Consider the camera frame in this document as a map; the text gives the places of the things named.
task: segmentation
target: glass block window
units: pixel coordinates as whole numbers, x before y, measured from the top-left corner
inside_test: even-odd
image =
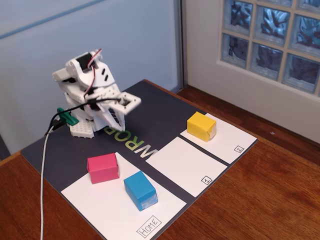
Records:
[[[223,34],[223,48],[221,60],[246,68],[249,41]]]
[[[226,0],[223,27],[227,30],[249,35],[253,5],[243,1]]]
[[[259,1],[277,4],[277,5],[286,6],[286,7],[291,7],[292,5],[292,0],[259,0]]]
[[[320,63],[289,54],[283,83],[314,93],[319,77]]]
[[[253,43],[251,71],[277,80],[283,52],[258,43]]]
[[[290,47],[320,57],[320,20],[296,15]]]
[[[320,13],[320,0],[298,0],[298,8],[305,11]]]
[[[254,37],[285,45],[290,13],[258,6]]]
[[[320,0],[224,0],[221,61],[320,97]]]

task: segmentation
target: yellow cube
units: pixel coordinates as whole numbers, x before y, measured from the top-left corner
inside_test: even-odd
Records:
[[[196,111],[195,114],[186,121],[186,131],[208,142],[217,133],[217,122]]]

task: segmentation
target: green clip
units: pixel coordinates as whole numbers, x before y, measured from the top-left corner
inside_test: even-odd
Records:
[[[61,113],[64,111],[64,109],[62,107],[58,107],[58,109],[56,111],[58,113]],[[64,112],[64,113],[59,114],[59,117],[60,117],[61,122],[63,122],[64,124],[69,124],[71,126],[74,126],[79,122],[78,119],[71,116],[70,113],[68,113],[68,112]]]

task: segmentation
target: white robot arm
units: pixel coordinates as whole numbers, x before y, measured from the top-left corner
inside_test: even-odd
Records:
[[[101,49],[86,52],[65,64],[65,68],[52,74],[64,91],[69,108],[91,99],[117,98],[73,110],[72,116],[79,120],[69,126],[75,137],[93,138],[94,132],[109,126],[124,131],[125,115],[135,109],[141,99],[127,92],[120,92],[108,66],[101,62]]]

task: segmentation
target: blue cube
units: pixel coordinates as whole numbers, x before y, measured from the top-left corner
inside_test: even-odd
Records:
[[[138,171],[124,180],[126,193],[130,196],[139,211],[158,202],[156,189],[142,171]]]

